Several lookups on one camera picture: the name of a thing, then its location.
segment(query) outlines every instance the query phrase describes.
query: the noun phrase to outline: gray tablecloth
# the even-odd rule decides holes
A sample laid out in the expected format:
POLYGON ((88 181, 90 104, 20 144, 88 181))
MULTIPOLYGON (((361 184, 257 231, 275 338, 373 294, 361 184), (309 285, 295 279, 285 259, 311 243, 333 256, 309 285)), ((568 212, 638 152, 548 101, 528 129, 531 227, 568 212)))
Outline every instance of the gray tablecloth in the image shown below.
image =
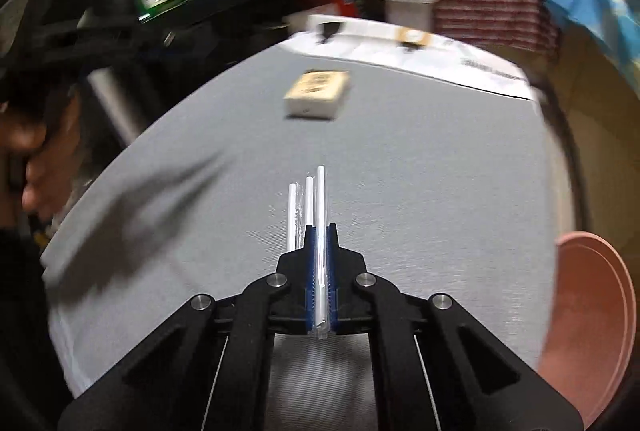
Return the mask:
MULTIPOLYGON (((44 255, 73 392, 191 295, 239 293, 286 248, 287 185, 326 165, 340 244, 412 295, 446 291, 531 366, 555 261, 538 105, 270 48, 175 107, 74 208, 44 255), (333 122, 291 120, 305 71, 348 70, 333 122)), ((370 429, 366 337, 281 337, 268 429, 370 429)))

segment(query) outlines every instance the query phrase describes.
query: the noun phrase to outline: person's arm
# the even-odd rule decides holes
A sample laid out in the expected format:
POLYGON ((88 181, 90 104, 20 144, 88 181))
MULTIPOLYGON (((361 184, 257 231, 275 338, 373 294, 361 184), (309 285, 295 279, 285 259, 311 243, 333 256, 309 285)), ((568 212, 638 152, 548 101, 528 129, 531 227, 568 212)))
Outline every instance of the person's arm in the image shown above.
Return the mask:
POLYGON ((0 113, 0 227, 14 228, 21 210, 36 212, 48 220, 62 210, 71 194, 71 182, 80 165, 76 148, 80 141, 78 100, 66 108, 59 131, 44 144, 46 128, 19 112, 0 113), (22 197, 7 188, 6 157, 30 155, 22 197))
POLYGON ((20 212, 43 220, 61 210, 78 170, 79 104, 66 108, 60 130, 46 129, 5 107, 0 112, 0 429, 48 431, 72 400, 49 338, 42 266, 33 241, 20 239, 20 212), (28 158, 22 194, 9 192, 6 157, 28 158))

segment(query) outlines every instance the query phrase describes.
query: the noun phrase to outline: plastic wrapper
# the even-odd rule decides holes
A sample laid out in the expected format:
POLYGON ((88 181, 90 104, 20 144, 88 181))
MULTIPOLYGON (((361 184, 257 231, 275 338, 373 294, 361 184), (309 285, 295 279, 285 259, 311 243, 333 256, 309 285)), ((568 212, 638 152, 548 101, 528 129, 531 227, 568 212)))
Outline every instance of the plastic wrapper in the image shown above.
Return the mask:
POLYGON ((317 175, 307 176, 304 187, 297 183, 289 185, 287 197, 287 252, 301 249, 305 243, 306 227, 311 231, 312 255, 309 279, 306 288, 307 325, 309 333, 325 339, 335 320, 335 290, 331 256, 327 245, 328 203, 324 166, 318 167, 317 175))

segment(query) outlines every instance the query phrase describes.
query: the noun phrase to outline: storage bin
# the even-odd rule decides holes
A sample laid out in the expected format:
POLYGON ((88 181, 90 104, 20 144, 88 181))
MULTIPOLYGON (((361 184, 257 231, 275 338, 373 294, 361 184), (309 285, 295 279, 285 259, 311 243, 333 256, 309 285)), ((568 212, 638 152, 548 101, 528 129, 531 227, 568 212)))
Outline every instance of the storage bin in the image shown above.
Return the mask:
POLYGON ((433 5, 437 0, 385 0, 386 22, 433 32, 433 5))

